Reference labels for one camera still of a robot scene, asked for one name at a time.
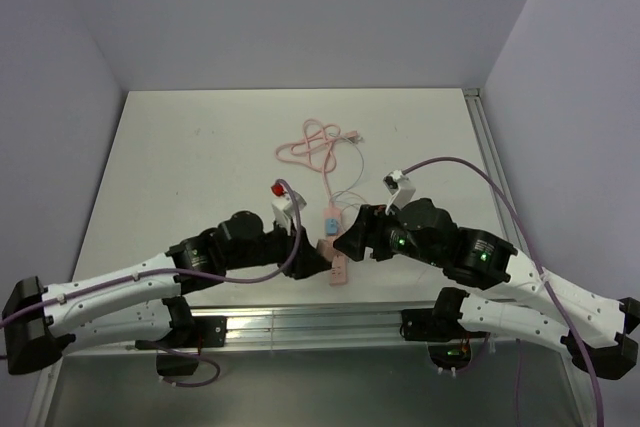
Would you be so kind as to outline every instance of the table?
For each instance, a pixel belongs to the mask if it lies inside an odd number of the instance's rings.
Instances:
[[[305,197],[302,219],[315,243],[327,205],[321,176],[273,155],[279,144],[301,137],[310,117],[362,135],[365,169],[354,190],[371,203],[386,202],[387,173],[420,160],[450,155],[482,166],[460,89],[131,92],[74,280],[141,262],[239,210],[257,213],[268,228],[270,186],[278,177]],[[355,180],[361,160],[346,143],[336,154],[330,183],[340,190]],[[501,235],[493,197],[475,173],[439,164],[411,177],[414,198],[432,198],[458,225]],[[234,275],[256,277],[272,268]],[[433,301],[452,285],[440,270],[401,257],[351,262],[348,272],[343,286],[330,286],[328,273],[297,282],[280,276],[258,285],[219,285],[188,300],[193,306]]]

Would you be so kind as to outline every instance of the black joint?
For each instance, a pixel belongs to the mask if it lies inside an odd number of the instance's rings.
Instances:
[[[460,309],[462,302],[467,297],[469,297],[469,293],[462,289],[445,287],[438,294],[438,299],[433,307],[433,315],[438,319],[457,322],[462,318]]]
[[[373,249],[371,258],[377,261],[394,256],[388,242],[389,229],[399,227],[393,216],[387,216],[384,205],[360,206],[351,227],[333,242],[333,248],[355,262],[364,260],[366,248]]]
[[[220,256],[216,242],[209,238],[209,233],[214,231],[216,229],[205,230],[196,237],[183,240],[179,244],[171,246],[165,255],[173,259],[177,269],[225,276],[227,273],[225,261]],[[182,295],[207,289],[220,283],[186,275],[176,275],[173,279],[177,284],[180,284]]]
[[[624,334],[616,335],[616,345],[594,349],[585,344],[591,363],[598,377],[608,380],[619,380],[633,367],[638,359],[638,343]],[[572,333],[562,337],[560,342],[571,354],[571,362],[586,372],[585,360],[578,349],[578,343]]]
[[[513,245],[489,232],[461,228],[457,253],[443,273],[458,284],[490,289],[511,280],[507,265],[517,253]]]
[[[198,368],[198,359],[186,359],[175,355],[158,354],[156,372],[161,377],[188,377]]]
[[[486,332],[468,332],[459,323],[460,306],[469,294],[456,288],[442,289],[433,309],[406,309],[400,312],[400,334],[406,341],[449,342],[454,339],[483,338]]]
[[[38,277],[29,277],[13,288],[3,311],[2,318],[42,301],[44,287]],[[44,369],[62,357],[62,350],[71,339],[56,339],[44,316],[38,309],[23,315],[4,329],[9,374],[22,375]]]
[[[624,312],[624,333],[630,334],[640,324],[640,302],[631,297],[620,299],[620,310]]]
[[[162,299],[162,303],[167,306],[171,316],[169,322],[171,332],[160,339],[159,343],[169,348],[182,347],[195,330],[195,321],[189,304],[184,297]]]
[[[287,252],[293,250],[295,237],[289,236]],[[300,247],[288,269],[284,271],[284,275],[294,280],[308,279],[309,277],[331,270],[331,262],[325,259],[318,251],[311,246],[307,237],[307,230],[303,227],[300,231]]]

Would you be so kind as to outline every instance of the black mount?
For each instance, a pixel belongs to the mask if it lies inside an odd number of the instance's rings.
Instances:
[[[616,345],[594,349],[585,345],[596,375],[602,379],[618,380],[636,366],[638,360],[638,343],[628,335],[640,323],[640,302],[631,297],[620,300],[620,310],[625,314],[624,332],[616,335]],[[578,343],[572,333],[560,339],[571,354],[571,362],[586,372],[584,357],[578,349]]]
[[[281,265],[295,242],[295,228],[291,234],[273,223],[273,230],[264,233],[262,220],[252,212],[234,214],[218,227],[207,229],[196,237],[171,247],[166,255],[173,258],[177,268],[226,275],[227,271],[260,265]],[[301,242],[292,265],[284,275],[295,280],[331,269],[331,262],[311,246],[306,229],[300,231]],[[182,295],[207,289],[220,282],[178,275]]]
[[[38,277],[21,280],[13,288],[2,318],[41,302],[45,292]],[[43,309],[38,309],[4,328],[9,374],[29,374],[56,363],[62,357],[62,351],[75,340],[75,336],[54,337],[49,332],[49,322]]]
[[[220,315],[198,316],[194,317],[193,321],[194,328],[180,347],[198,350],[224,347],[227,335],[226,317]],[[144,342],[136,342],[136,348],[140,350],[153,349]],[[200,362],[196,358],[176,357],[161,352],[156,355],[156,372],[161,377],[189,377],[196,372],[198,365]]]
[[[402,310],[400,335],[408,342],[450,342],[484,338],[486,332],[469,332],[458,323],[462,318],[462,301],[468,296],[464,290],[445,287],[440,291],[433,308]]]

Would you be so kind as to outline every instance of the gray wall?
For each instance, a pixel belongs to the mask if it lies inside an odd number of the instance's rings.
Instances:
[[[525,0],[73,0],[129,90],[484,84]]]
[[[546,265],[613,297],[640,298],[639,82],[640,0],[528,0],[485,92]],[[603,388],[607,426],[637,425],[640,369]]]
[[[68,0],[0,0],[0,12],[0,299],[6,299],[22,277],[38,274],[46,283],[70,277],[122,92]],[[22,425],[35,379],[10,378],[0,368],[2,425]]]

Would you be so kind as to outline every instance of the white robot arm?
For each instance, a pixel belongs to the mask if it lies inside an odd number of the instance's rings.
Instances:
[[[260,279],[235,279],[238,283],[267,280],[281,272],[299,280],[330,270],[331,262],[309,244],[300,225],[304,199],[291,190],[272,190],[277,198],[271,232],[263,231],[256,214],[241,211],[126,269],[46,287],[37,277],[18,282],[0,321],[9,373],[34,372],[62,355],[114,342],[184,347],[202,333],[183,296],[234,280],[226,277],[229,270],[280,265]]]
[[[333,247],[354,261],[382,261],[405,255],[443,270],[458,285],[445,288],[433,309],[403,311],[401,332],[410,341],[448,341],[470,332],[491,332],[556,350],[585,369],[565,319],[545,283],[583,339],[596,374],[619,379],[636,364],[638,344],[628,335],[640,323],[634,299],[598,296],[547,270],[503,239],[485,231],[458,227],[449,213],[430,199],[411,201],[415,188],[402,171],[384,179],[391,192],[386,205],[363,205],[353,226]],[[495,302],[484,296],[511,299]]]

